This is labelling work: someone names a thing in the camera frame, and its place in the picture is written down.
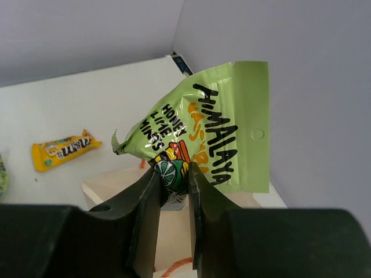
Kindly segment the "beige paper gift bag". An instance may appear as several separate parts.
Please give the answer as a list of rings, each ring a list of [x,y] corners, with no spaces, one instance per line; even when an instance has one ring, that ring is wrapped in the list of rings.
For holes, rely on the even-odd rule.
[[[225,196],[191,165],[186,200],[167,204],[159,216],[155,267],[165,277],[248,277],[243,247],[248,209],[261,206],[249,193]]]

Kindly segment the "left blue table label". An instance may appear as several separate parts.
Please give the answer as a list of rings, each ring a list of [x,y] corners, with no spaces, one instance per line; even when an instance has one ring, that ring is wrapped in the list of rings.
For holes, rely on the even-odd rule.
[[[173,52],[171,55],[171,58],[173,59],[174,63],[177,65],[180,72],[185,76],[191,76],[193,75],[193,71],[188,66],[186,61],[183,59],[183,57],[180,54],[177,54],[176,52]]]

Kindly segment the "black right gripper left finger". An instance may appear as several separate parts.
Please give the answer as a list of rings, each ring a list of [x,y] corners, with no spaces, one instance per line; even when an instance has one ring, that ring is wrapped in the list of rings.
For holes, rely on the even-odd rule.
[[[2,277],[151,277],[161,209],[154,170],[89,211],[3,204]]]

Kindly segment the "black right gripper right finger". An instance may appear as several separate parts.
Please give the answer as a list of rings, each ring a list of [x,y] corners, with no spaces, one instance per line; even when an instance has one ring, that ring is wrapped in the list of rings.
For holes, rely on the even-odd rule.
[[[193,268],[199,277],[369,277],[370,244],[346,210],[242,208],[190,164]]]

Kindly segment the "small green candy packet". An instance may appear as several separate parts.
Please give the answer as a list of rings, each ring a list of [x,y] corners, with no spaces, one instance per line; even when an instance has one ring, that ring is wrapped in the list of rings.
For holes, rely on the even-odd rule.
[[[9,187],[9,174],[2,155],[0,155],[0,200],[3,201]]]

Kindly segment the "green Himalaya candy packet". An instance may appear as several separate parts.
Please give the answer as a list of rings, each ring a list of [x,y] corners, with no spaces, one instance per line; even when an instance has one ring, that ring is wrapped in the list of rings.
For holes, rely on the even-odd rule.
[[[160,176],[163,209],[181,210],[195,163],[223,193],[267,193],[270,81],[265,61],[237,61],[193,74],[162,97],[119,142],[117,155],[145,160]]]

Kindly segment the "yellow M&M's candy pack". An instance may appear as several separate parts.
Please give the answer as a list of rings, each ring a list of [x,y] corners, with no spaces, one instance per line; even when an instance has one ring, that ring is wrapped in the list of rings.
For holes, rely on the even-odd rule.
[[[31,154],[34,168],[39,172],[48,171],[101,145],[102,142],[96,140],[86,129],[80,136],[33,144]]]

